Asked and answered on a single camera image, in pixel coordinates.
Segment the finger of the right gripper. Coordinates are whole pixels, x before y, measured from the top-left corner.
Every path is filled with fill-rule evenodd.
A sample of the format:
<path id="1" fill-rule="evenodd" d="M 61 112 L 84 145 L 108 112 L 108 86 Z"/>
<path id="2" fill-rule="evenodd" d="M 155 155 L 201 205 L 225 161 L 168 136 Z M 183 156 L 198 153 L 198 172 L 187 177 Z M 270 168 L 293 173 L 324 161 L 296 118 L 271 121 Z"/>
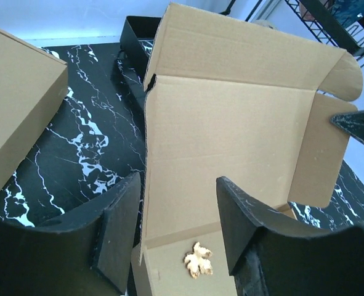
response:
<path id="1" fill-rule="evenodd" d="M 364 145 L 364 110 L 335 114 L 330 122 Z"/>

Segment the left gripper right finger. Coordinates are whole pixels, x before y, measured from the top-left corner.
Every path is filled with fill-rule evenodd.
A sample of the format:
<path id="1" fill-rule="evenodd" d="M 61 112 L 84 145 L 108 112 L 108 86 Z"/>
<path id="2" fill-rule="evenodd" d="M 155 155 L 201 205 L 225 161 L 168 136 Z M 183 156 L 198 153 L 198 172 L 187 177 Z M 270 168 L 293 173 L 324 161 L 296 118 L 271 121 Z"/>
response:
<path id="1" fill-rule="evenodd" d="M 313 227 L 224 176 L 216 194 L 238 295 L 364 295 L 364 223 L 337 231 Z"/>

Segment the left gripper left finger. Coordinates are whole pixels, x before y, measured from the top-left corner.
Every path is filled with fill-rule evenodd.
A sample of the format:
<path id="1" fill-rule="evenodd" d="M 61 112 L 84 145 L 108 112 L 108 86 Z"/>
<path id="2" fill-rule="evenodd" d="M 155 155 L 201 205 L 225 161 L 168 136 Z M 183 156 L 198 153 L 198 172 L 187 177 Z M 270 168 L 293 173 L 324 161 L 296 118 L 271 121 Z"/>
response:
<path id="1" fill-rule="evenodd" d="M 123 295 L 140 191 L 131 173 L 38 227 L 0 220 L 0 295 Z"/>

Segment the small orange red toy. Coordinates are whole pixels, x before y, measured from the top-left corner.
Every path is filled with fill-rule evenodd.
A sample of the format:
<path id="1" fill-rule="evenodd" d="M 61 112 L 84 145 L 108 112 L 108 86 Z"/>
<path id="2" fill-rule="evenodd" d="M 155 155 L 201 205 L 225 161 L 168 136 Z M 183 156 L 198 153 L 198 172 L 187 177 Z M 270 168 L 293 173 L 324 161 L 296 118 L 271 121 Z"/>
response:
<path id="1" fill-rule="evenodd" d="M 212 251 L 203 247 L 200 242 L 196 242 L 192 247 L 192 251 L 185 254 L 183 262 L 190 276 L 197 279 L 202 274 L 213 275 L 211 257 Z"/>

